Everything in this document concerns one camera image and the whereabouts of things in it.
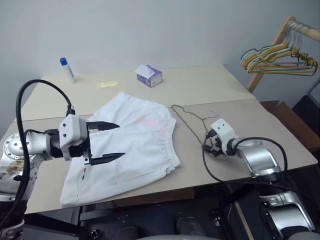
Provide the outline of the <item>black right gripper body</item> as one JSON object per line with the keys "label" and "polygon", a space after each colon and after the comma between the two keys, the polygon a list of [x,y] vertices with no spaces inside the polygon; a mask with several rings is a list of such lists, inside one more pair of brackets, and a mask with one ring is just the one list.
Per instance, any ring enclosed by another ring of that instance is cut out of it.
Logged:
{"label": "black right gripper body", "polygon": [[211,150],[221,150],[221,155],[225,155],[222,150],[222,142],[218,138],[218,134],[211,129],[205,136],[205,152],[210,154]]}

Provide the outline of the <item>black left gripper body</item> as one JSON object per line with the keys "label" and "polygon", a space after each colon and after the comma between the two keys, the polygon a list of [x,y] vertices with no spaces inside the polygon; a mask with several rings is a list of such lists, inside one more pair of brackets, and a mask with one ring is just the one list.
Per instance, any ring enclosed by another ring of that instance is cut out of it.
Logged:
{"label": "black left gripper body", "polygon": [[69,153],[72,158],[83,157],[85,165],[92,165],[93,158],[91,152],[91,140],[90,140],[90,129],[91,123],[86,122],[87,138],[79,145],[72,145],[69,147]]}

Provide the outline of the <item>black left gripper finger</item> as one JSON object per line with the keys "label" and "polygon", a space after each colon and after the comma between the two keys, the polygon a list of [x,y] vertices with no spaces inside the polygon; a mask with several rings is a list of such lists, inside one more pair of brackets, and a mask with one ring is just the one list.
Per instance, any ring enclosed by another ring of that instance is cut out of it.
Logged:
{"label": "black left gripper finger", "polygon": [[91,121],[87,122],[87,130],[108,131],[119,128],[120,126],[115,123],[105,121]]}
{"label": "black left gripper finger", "polygon": [[122,157],[123,155],[125,155],[125,153],[108,153],[108,154],[103,154],[101,157],[97,157],[97,158],[89,157],[88,164],[91,166],[94,166],[94,165],[110,163]]}

